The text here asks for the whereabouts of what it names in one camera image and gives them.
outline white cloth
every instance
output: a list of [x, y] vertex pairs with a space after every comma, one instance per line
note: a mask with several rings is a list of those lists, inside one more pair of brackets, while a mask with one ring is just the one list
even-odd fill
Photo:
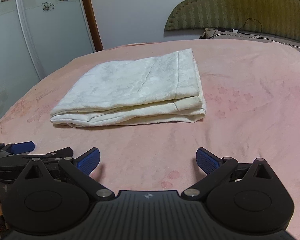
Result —
[[51, 111], [71, 127], [196, 122], [206, 114], [192, 49], [161, 57], [99, 64]]

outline brown wooden trim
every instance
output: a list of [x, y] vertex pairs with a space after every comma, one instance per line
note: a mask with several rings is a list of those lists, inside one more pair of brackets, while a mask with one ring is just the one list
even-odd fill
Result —
[[101, 43], [96, 18], [94, 17], [94, 12], [91, 4], [91, 0], [82, 0], [84, 11], [86, 13], [87, 22], [89, 25], [90, 33], [92, 36], [92, 41], [96, 51], [103, 50]]

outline blue gripper pad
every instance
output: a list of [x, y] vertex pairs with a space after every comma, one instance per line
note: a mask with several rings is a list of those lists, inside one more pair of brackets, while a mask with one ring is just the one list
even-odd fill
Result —
[[32, 152], [35, 148], [33, 142], [23, 142], [23, 143], [15, 143], [10, 148], [10, 153], [12, 154], [20, 154], [26, 152]]
[[75, 166], [84, 174], [89, 175], [100, 163], [98, 148], [92, 148], [74, 160]]
[[209, 175], [211, 172], [216, 170], [222, 165], [222, 159], [213, 155], [211, 152], [204, 148], [199, 148], [195, 155], [197, 165]]

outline striped fabric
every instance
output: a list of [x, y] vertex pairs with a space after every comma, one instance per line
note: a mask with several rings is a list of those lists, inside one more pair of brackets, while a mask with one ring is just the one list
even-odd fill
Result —
[[[165, 31], [224, 27], [241, 28], [258, 20], [262, 33], [300, 41], [300, 0], [185, 0], [171, 12]], [[261, 32], [249, 20], [241, 30]]]

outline pink bedsheet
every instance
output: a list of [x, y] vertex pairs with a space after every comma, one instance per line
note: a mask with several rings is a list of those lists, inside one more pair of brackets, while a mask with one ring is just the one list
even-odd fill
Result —
[[[98, 63], [192, 48], [207, 116], [196, 123], [70, 128], [50, 110]], [[300, 240], [300, 53], [279, 43], [193, 40], [123, 46], [77, 58], [33, 87], [0, 120], [0, 143], [34, 141], [36, 154], [71, 147], [101, 151], [92, 177], [119, 189], [181, 192], [204, 176], [195, 152], [205, 147], [239, 162], [265, 158], [295, 203], [288, 231]]]

